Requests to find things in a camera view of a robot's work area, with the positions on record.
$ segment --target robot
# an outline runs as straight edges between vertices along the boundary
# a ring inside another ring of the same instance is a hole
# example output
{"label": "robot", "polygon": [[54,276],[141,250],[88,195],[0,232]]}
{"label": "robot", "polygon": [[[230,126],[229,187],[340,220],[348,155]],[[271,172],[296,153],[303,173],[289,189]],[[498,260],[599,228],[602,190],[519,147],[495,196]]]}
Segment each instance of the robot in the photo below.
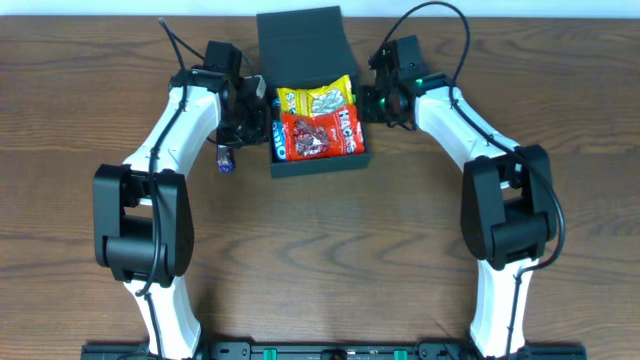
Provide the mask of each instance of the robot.
{"label": "robot", "polygon": [[[531,276],[557,258],[563,238],[550,260],[541,262],[545,244],[556,233],[564,236],[547,153],[538,145],[520,146],[471,108],[455,84],[463,61],[453,78],[429,73],[415,36],[394,41],[387,36],[370,58],[376,83],[363,88],[362,117],[365,122],[429,134],[462,171],[461,229],[479,272],[476,312],[467,338],[416,346],[201,343],[201,326],[185,285],[194,248],[186,177],[210,133],[238,128],[230,126],[236,103],[260,108],[266,95],[262,77],[239,76],[242,54],[231,44],[210,41],[203,64],[187,69],[175,35],[163,26],[180,63],[171,78],[168,104],[142,146],[122,165],[100,166],[93,187],[96,260],[134,295],[150,342],[86,345],[81,359],[587,358],[581,346],[531,345],[523,334]],[[505,202],[502,189],[508,187],[520,189],[521,195]],[[153,218],[127,214],[127,208],[149,205]]]}

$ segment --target red snack bag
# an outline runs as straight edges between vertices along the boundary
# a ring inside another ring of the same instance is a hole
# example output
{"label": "red snack bag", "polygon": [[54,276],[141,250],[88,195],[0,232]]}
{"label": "red snack bag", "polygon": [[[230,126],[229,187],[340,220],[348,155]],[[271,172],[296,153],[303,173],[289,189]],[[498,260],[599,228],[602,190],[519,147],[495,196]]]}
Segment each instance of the red snack bag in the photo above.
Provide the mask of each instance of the red snack bag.
{"label": "red snack bag", "polygon": [[354,105],[316,117],[282,114],[286,160],[307,160],[364,152]]}

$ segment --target open box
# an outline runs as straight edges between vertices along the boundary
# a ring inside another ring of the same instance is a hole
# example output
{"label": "open box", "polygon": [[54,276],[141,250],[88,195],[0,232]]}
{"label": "open box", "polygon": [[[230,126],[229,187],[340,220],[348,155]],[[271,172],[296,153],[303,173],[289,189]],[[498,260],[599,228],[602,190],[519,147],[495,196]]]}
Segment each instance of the open box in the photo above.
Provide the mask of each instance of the open box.
{"label": "open box", "polygon": [[358,65],[342,27],[340,7],[258,14],[261,72],[271,88],[312,89],[348,74],[356,99],[365,152],[323,159],[278,161],[271,133],[271,177],[361,169],[371,160],[362,122]]}

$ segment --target wood grain tabletop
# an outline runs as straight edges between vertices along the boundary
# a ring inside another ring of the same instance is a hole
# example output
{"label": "wood grain tabletop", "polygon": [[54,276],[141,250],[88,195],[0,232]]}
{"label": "wood grain tabletop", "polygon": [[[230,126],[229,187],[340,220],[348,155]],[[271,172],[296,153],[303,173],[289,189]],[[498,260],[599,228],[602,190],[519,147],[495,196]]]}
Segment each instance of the wood grain tabletop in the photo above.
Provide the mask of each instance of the wood grain tabletop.
{"label": "wood grain tabletop", "polygon": [[[344,20],[364,83],[394,21]],[[259,71],[254,18],[168,22],[200,51],[232,42]],[[640,357],[640,22],[470,25],[459,85],[498,131],[549,152],[568,222],[564,254],[533,276],[527,339]],[[458,20],[410,19],[396,35],[410,34],[432,68],[453,72]],[[1,359],[77,359],[90,341],[147,336],[134,299],[94,259],[92,178],[146,138],[176,70],[153,17],[0,18]],[[368,131],[367,169],[279,180],[266,145],[238,151],[227,175],[203,147],[188,179],[187,283],[205,338],[464,335],[477,267],[459,228],[461,174],[424,133]]]}

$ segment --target yellow package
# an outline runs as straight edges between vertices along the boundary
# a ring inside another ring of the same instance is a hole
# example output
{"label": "yellow package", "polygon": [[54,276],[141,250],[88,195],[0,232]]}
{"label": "yellow package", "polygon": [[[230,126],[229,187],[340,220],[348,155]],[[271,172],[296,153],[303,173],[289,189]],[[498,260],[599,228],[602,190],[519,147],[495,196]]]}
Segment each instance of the yellow package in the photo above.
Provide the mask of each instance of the yellow package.
{"label": "yellow package", "polygon": [[330,114],[343,106],[353,105],[349,75],[317,89],[279,88],[278,97],[282,111],[295,115]]}

